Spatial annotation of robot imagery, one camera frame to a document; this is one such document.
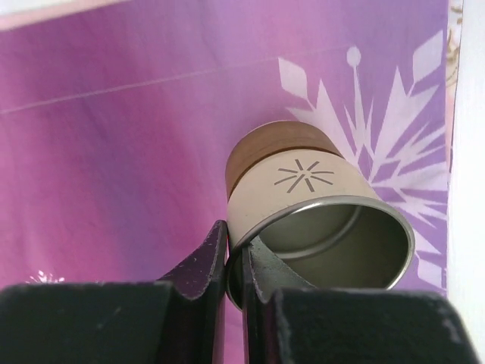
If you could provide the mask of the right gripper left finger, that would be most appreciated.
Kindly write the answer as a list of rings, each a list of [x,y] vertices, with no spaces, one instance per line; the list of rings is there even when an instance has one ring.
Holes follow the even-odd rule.
[[[227,225],[164,277],[1,292],[3,363],[221,363]]]

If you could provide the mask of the purple printed placemat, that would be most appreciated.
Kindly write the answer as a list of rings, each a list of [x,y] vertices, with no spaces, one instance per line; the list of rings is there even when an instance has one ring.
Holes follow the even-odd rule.
[[[447,1],[124,1],[1,22],[1,292],[156,281],[227,225],[234,146],[323,131],[415,234],[390,289],[445,290]],[[224,360],[245,360],[227,295]]]

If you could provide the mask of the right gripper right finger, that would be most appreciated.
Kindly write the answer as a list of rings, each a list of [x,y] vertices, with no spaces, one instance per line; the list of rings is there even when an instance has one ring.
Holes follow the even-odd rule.
[[[248,363],[476,363],[454,307],[423,291],[309,287],[266,246],[242,250]]]

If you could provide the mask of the metal cup with wood band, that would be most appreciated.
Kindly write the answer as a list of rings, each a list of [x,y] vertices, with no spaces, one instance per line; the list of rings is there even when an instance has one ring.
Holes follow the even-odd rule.
[[[278,287],[390,289],[415,250],[406,218],[385,203],[320,129],[273,121],[247,133],[227,160],[230,257],[226,290],[243,305],[243,250]]]

